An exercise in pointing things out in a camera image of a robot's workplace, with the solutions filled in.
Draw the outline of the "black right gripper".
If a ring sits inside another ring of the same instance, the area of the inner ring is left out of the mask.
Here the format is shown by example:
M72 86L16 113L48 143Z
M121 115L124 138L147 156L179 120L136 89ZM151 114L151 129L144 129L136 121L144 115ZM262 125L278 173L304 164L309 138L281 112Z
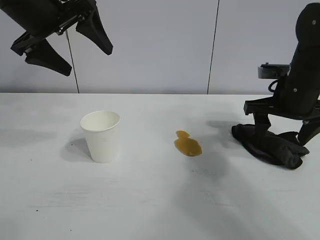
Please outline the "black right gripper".
M319 119L312 112L320 96L320 47L299 44L287 75L277 81L273 96L244 103L244 113L254 114L255 136L261 141L271 122L268 115L304 120L297 135L301 146L319 134Z

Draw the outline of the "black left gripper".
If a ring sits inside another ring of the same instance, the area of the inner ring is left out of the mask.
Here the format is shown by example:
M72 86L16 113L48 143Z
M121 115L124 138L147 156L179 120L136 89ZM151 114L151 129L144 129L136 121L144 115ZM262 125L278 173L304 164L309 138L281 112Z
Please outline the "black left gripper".
M95 0L2 0L0 9L25 30L13 42L11 50L20 56L25 53L27 64L69 76L71 65L46 38L53 33L62 35L77 22L75 29L78 33L90 39L105 54L113 52Z

